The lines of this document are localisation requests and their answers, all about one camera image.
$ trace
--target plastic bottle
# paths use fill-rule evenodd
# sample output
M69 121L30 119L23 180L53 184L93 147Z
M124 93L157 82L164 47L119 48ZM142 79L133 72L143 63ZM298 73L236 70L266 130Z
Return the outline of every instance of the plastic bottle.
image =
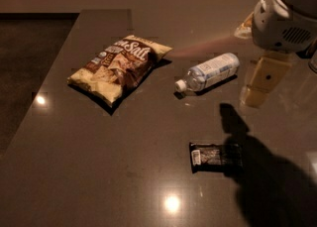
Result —
M191 67L187 75L175 83L175 90L177 92L201 91L235 75L239 65L238 58L230 53L211 58Z

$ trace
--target dark countertop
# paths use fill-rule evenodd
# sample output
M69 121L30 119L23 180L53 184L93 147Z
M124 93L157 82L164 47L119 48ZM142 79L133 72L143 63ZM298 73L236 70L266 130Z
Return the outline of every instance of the dark countertop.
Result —
M47 105L34 102L1 163L1 226L317 225L317 86L307 60L294 57L262 108L250 109L239 96L249 61L261 53L252 42L179 49L175 38L160 67L111 114L66 78L132 28L130 10L78 17L40 90ZM226 52L240 59L237 78L201 95L174 95L189 67ZM250 132L232 134L224 122ZM244 148L242 176L191 172L189 142L231 139ZM177 210L166 207L170 200Z

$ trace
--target white robot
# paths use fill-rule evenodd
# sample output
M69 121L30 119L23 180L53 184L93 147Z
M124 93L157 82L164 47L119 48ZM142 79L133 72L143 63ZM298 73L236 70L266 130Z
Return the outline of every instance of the white robot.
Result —
M253 38L254 44L265 50L242 92L245 104L260 107L290 69L290 54L313 57L317 0L260 0L235 35ZM317 57L309 65L317 72Z

